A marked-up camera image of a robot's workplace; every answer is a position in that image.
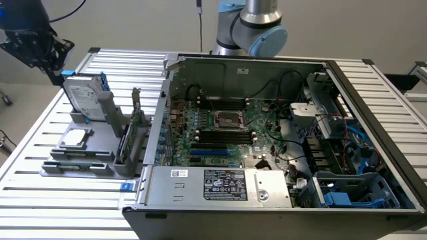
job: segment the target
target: slotted metal surface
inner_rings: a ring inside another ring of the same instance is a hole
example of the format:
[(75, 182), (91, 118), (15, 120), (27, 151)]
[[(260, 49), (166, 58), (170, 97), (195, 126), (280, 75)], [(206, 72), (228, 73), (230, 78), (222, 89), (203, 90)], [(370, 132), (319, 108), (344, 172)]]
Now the slotted metal surface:
[[(78, 71), (107, 74), (115, 103), (126, 114), (132, 111), (132, 88), (140, 88), (143, 110), (152, 115), (164, 80), (164, 56), (160, 52), (102, 49), (98, 54), (87, 55)], [(418, 145), (425, 140), (423, 133), (418, 132), (423, 129), (415, 126), (418, 121), (398, 105), (399, 100), (386, 91), (382, 80), (361, 60), (340, 59), (338, 64), (359, 85), (359, 94), (393, 131), (390, 134), (401, 148), (415, 152), (413, 143)], [(0, 239), (138, 239), (119, 210), (136, 197), (135, 193), (119, 192), (123, 180), (39, 176), (43, 161), (71, 122), (71, 108), (60, 91), (0, 168)], [(399, 108), (399, 114), (394, 114), (394, 108)], [(394, 131), (394, 124), (411, 124), (406, 129), (413, 132)], [(426, 166), (426, 161), (417, 155), (409, 160), (415, 166)], [(423, 173), (423, 168), (417, 169), (426, 179), (427, 171)], [(401, 232), (382, 239), (423, 239), (421, 234), (425, 232), (427, 228), (418, 234)]]

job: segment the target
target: white wall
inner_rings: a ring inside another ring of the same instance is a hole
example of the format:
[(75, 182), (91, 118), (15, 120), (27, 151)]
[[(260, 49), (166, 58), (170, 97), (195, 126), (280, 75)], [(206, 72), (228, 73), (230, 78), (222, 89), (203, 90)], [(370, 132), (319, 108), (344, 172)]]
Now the white wall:
[[(80, 0), (43, 0), (51, 18)], [(204, 50), (216, 39), (219, 0), (203, 0)], [(199, 50), (195, 0), (87, 0), (52, 27), (76, 47), (74, 69), (90, 47), (159, 51)], [(284, 56), (373, 59), (383, 72), (406, 73), (427, 61), (426, 0), (279, 0), (288, 42)], [(50, 84), (40, 71), (0, 52), (0, 82)]]

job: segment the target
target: blue tab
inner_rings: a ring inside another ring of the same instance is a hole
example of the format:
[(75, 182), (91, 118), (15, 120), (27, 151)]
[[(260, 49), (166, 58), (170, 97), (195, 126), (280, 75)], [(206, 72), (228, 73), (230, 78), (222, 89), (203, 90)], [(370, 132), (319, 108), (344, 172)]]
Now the blue tab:
[(76, 74), (76, 72), (74, 70), (64, 70), (60, 73), (63, 76), (70, 77), (74, 76)]
[(132, 193), (134, 192), (134, 183), (123, 182), (120, 185), (120, 193)]

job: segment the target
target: power supply label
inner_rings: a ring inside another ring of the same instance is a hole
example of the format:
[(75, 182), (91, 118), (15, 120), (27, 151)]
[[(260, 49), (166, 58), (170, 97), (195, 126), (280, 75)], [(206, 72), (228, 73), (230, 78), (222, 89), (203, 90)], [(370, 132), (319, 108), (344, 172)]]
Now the power supply label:
[(204, 170), (203, 197), (210, 201), (247, 201), (247, 180), (243, 170)]

